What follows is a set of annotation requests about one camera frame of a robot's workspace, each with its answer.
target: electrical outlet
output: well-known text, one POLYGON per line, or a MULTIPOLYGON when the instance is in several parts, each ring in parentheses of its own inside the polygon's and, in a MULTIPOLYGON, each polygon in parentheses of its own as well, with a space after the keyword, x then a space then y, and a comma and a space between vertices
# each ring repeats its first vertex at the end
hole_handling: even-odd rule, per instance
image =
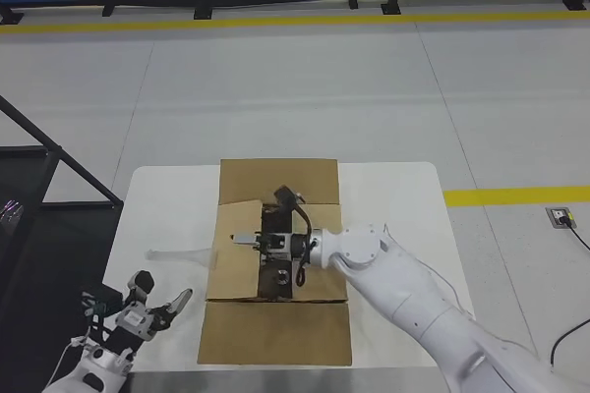
POLYGON ((572 213, 570 209, 567 207, 547 207, 547 214, 549 215, 549 219, 551 220, 551 224, 553 224, 553 228, 556 229, 568 229, 566 224, 560 223, 560 217, 567 216, 570 218, 570 224, 572 228, 576 228, 577 224, 574 222, 574 218, 572 217, 572 213))

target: concrete floor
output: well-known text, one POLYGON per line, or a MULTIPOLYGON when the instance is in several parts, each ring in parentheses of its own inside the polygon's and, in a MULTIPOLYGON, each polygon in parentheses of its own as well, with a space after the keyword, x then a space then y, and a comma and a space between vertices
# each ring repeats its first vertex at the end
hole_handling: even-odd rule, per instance
MULTIPOLYGON (((0 35, 0 93, 120 197, 140 166, 221 157, 590 185, 590 21, 0 35)), ((0 144, 29 143, 0 113, 0 144)), ((99 199, 61 168, 47 200, 75 198, 99 199)), ((478 320, 547 359, 590 316, 590 254, 544 207, 448 212, 478 320)), ((590 203, 569 207, 590 245, 590 203)), ((556 368, 590 383, 590 325, 556 368)))

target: table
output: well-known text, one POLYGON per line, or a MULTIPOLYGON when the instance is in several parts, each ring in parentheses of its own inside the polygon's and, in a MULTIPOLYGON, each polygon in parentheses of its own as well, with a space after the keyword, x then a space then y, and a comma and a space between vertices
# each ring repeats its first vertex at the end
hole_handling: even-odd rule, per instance
MULTIPOLYGON (((149 250, 204 250, 211 246, 218 201, 219 166, 142 167, 136 170, 103 279, 127 293, 127 280, 151 272, 152 307, 185 288, 195 294, 172 327, 145 343, 133 371, 297 369, 317 366, 197 365, 205 312, 207 268, 195 261, 153 261, 149 250)), ((435 167, 427 162, 339 164, 343 225, 386 223, 398 242, 429 263, 472 311, 435 167)), ((451 291, 441 284, 451 296, 451 291)), ((388 323, 348 284, 352 334, 351 368, 435 365, 406 333, 388 323)), ((106 321, 109 327, 113 321, 106 321)))

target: open cardboard box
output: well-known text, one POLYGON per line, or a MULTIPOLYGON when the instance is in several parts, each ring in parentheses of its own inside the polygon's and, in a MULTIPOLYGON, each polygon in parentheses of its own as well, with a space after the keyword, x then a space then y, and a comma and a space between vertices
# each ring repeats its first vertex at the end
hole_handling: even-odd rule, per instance
MULTIPOLYGON (((293 299, 257 298, 259 253, 230 235, 261 229, 263 203, 286 185, 305 199, 314 228, 341 231, 335 160, 222 160, 218 214, 207 282, 201 365, 351 365, 345 280, 339 272, 308 266, 293 299)), ((305 233, 293 216, 293 232, 305 233)))

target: yellow floor line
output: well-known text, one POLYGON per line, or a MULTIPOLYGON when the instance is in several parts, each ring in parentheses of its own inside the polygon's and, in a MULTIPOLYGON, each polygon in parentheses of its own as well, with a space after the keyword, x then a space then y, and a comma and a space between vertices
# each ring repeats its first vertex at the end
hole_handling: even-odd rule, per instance
POLYGON ((590 186, 444 191, 448 207, 590 202, 590 186))
POLYGON ((494 14, 363 15, 335 17, 270 17, 212 21, 132 22, 118 24, 0 26, 0 34, 50 32, 102 32, 131 30, 167 30, 189 28, 251 28, 266 26, 310 25, 396 25, 409 23, 472 23, 498 21, 573 21, 590 20, 590 11, 552 11, 494 14))

